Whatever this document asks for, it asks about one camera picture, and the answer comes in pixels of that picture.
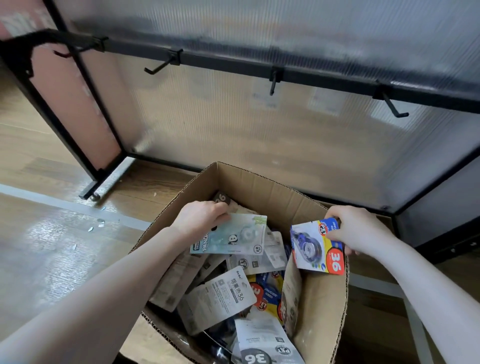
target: hand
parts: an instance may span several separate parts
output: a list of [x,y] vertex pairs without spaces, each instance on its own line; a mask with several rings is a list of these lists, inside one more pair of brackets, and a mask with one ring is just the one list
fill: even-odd
[[202,239],[213,227],[231,219],[225,202],[194,201],[186,204],[171,225],[186,241],[193,244]]
[[340,229],[330,231],[327,238],[346,245],[345,254],[356,252],[374,256],[381,244],[396,240],[392,232],[374,214],[364,208],[353,206],[332,206],[325,218],[338,217]]

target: black hook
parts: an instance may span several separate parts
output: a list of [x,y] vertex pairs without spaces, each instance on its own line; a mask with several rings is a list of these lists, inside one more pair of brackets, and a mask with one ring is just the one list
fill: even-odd
[[155,73],[160,72],[162,69],[167,67],[169,64],[173,64],[174,66],[180,66],[180,53],[182,53],[182,52],[183,52],[183,49],[180,49],[178,51],[169,50],[168,53],[170,54],[170,58],[169,58],[168,61],[166,61],[165,63],[162,63],[161,65],[159,65],[154,70],[149,70],[148,68],[145,67],[144,71],[147,72],[148,74],[155,74]]
[[373,94],[373,98],[377,100],[384,100],[388,108],[391,110],[392,114],[396,118],[406,118],[407,116],[410,116],[408,112],[398,112],[398,110],[395,108],[394,104],[387,95],[388,89],[389,87],[386,85],[379,85]]
[[[90,50],[90,49],[96,49],[100,52],[105,52],[104,42],[108,39],[108,37],[104,36],[102,38],[97,38],[97,37],[94,36],[92,38],[93,38],[94,42],[91,45],[83,47],[83,48],[75,49],[74,53],[82,53],[82,52],[85,52],[86,50]],[[55,53],[57,56],[62,57],[62,58],[70,58],[70,57],[73,56],[72,53],[60,53],[60,52],[57,52],[56,50],[54,50],[53,53]]]
[[283,68],[279,67],[272,67],[272,71],[270,73],[270,81],[272,81],[272,87],[270,88],[270,96],[273,95],[275,92],[275,85],[277,82],[283,80]]

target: blue and yellow package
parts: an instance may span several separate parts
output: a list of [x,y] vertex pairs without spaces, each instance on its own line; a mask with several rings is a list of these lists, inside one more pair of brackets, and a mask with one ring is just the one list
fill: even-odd
[[343,244],[327,239],[326,234],[339,229],[335,218],[326,218],[292,225],[293,258],[299,269],[343,274],[345,270]]
[[282,325],[281,303],[284,274],[285,271],[282,270],[247,276],[253,293],[257,297],[257,302],[253,305],[252,310],[267,311]]

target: floor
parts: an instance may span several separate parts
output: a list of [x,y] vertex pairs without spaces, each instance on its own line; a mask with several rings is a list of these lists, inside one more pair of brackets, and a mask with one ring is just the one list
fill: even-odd
[[[136,161],[104,200],[81,200],[77,195],[90,179],[2,73],[0,148],[2,155],[8,156],[0,158],[0,340],[133,247],[141,230],[114,219],[98,218],[101,211],[152,221],[194,176]],[[2,186],[73,202],[74,207],[61,208],[12,197],[1,193],[6,191]],[[91,206],[98,214],[90,214],[96,216],[93,217],[78,212],[75,206],[81,205]],[[396,283],[368,256],[354,256],[350,264],[355,274]],[[478,253],[439,265],[477,300],[479,267]],[[428,340],[431,362],[443,363]],[[141,318],[125,341],[122,353],[143,364],[187,362]],[[337,362],[420,363],[403,300],[351,286]]]

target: open cardboard box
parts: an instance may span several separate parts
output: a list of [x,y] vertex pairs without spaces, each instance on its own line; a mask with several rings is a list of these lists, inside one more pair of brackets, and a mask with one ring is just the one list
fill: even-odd
[[[239,204],[267,215],[267,224],[278,229],[286,243],[290,241],[291,225],[322,219],[327,211],[323,205],[289,187],[247,170],[216,162],[180,191],[143,233],[134,249],[171,225],[186,203],[210,200],[218,190]],[[302,271],[303,287],[293,342],[306,364],[328,364],[335,359],[347,310],[347,262],[345,271],[342,276]],[[175,329],[171,324],[172,314],[167,314],[162,315],[148,305],[142,313],[185,357],[194,363],[212,364],[214,360],[202,348],[203,345]]]

